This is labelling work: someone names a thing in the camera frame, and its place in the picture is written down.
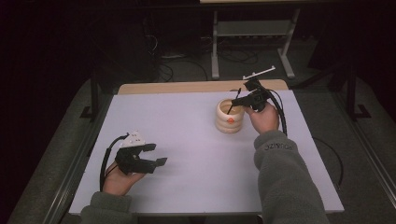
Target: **gray sleeve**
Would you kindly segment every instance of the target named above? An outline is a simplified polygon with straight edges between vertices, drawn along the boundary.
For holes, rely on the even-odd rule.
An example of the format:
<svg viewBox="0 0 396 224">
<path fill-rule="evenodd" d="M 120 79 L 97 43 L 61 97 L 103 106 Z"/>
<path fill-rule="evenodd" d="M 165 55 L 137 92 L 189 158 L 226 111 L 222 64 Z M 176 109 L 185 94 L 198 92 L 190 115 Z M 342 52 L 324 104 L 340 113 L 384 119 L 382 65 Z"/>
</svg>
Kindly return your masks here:
<svg viewBox="0 0 396 224">
<path fill-rule="evenodd" d="M 95 192 L 91 204 L 81 211 L 81 223 L 133 223 L 133 216 L 129 213 L 130 196 L 115 196 L 104 192 Z"/>
<path fill-rule="evenodd" d="M 254 142 L 263 223 L 329 223 L 296 144 L 280 131 Z"/>
</svg>

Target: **dark background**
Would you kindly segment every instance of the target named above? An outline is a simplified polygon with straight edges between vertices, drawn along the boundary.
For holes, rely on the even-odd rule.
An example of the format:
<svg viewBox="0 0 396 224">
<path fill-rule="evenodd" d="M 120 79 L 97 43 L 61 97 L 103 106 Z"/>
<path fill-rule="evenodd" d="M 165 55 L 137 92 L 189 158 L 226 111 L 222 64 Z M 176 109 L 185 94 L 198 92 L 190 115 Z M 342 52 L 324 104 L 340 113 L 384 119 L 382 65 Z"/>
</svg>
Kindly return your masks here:
<svg viewBox="0 0 396 224">
<path fill-rule="evenodd" d="M 103 16 L 81 13 L 80 6 L 73 1 L 0 2 L 2 223 L 93 69 L 102 89 L 110 93 L 121 83 L 154 81 L 156 59 L 148 53 L 147 29 L 163 37 L 165 46 L 198 54 L 200 35 L 211 31 L 211 20 L 196 11 L 186 13 L 186 20 L 157 12 L 151 23 L 144 23 L 144 12 Z M 312 67 L 325 69 L 340 60 L 353 64 L 396 120 L 393 17 L 393 7 L 386 3 L 305 7 L 294 37 L 318 39 Z"/>
</svg>

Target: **person's right hand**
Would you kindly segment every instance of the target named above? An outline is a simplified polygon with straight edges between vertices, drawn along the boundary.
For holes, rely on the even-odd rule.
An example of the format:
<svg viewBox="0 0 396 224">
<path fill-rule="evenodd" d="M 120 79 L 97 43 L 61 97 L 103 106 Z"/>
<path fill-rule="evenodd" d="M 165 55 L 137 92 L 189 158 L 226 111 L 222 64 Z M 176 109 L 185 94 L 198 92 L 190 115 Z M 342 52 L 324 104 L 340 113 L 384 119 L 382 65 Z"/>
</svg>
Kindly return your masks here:
<svg viewBox="0 0 396 224">
<path fill-rule="evenodd" d="M 259 133 L 266 133 L 279 128 L 279 116 L 276 108 L 270 103 L 265 104 L 264 110 L 256 112 L 250 107 L 244 107 L 245 112 L 250 116 L 251 124 Z"/>
</svg>

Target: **white tabletop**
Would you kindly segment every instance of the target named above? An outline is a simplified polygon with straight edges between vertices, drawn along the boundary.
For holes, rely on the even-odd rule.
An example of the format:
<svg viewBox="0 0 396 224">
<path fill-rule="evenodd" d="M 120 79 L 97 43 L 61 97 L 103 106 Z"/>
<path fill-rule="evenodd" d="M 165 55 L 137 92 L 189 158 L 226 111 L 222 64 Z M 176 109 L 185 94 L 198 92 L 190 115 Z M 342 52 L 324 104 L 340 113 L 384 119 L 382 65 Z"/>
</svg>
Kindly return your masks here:
<svg viewBox="0 0 396 224">
<path fill-rule="evenodd" d="M 344 211 L 318 154 L 292 91 L 280 94 L 289 138 L 318 187 L 326 212 Z M 215 126 L 216 104 L 235 92 L 194 92 L 116 95 L 81 179 L 70 213 L 79 214 L 99 190 L 106 148 L 121 135 L 138 130 L 157 147 L 142 159 L 167 157 L 165 166 L 146 175 L 128 193 L 130 208 L 139 216 L 259 214 L 258 170 L 253 141 L 258 135 L 247 115 L 238 133 L 221 133 Z M 108 164 L 120 144 L 113 147 Z"/>
</svg>

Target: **white stick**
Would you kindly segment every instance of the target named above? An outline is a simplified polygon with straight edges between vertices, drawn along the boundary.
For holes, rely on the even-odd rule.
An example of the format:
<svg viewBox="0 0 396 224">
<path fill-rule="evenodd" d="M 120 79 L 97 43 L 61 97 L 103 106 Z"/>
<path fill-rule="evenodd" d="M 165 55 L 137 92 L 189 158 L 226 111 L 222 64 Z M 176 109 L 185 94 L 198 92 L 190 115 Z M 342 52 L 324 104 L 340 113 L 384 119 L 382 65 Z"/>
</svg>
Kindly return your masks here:
<svg viewBox="0 0 396 224">
<path fill-rule="evenodd" d="M 267 70 L 262 71 L 262 72 L 260 72 L 260 73 L 252 73 L 251 76 L 248 76 L 248 77 L 243 76 L 243 77 L 242 77 L 242 80 L 246 80 L 246 79 L 249 79 L 249 78 L 251 78 L 251 77 L 256 77 L 256 76 L 259 76 L 259 75 L 261 75 L 261 74 L 270 72 L 270 71 L 272 71 L 272 70 L 275 70 L 275 67 L 274 67 L 274 66 L 272 66 L 270 69 L 267 69 Z"/>
</svg>

